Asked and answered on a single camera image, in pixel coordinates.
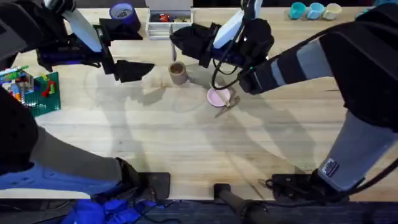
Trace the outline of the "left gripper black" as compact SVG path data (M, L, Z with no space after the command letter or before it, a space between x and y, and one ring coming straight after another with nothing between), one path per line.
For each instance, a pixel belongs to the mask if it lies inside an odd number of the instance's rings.
M98 34L102 49L92 51L75 34L67 35L66 39L36 49L37 62L47 71L53 72L58 65L88 65L102 67L105 74L113 74L121 83L141 81L155 65L153 63L129 62L118 60L115 64L109 50L111 40L142 40L139 34L141 23L119 19L100 19L99 25L93 25Z

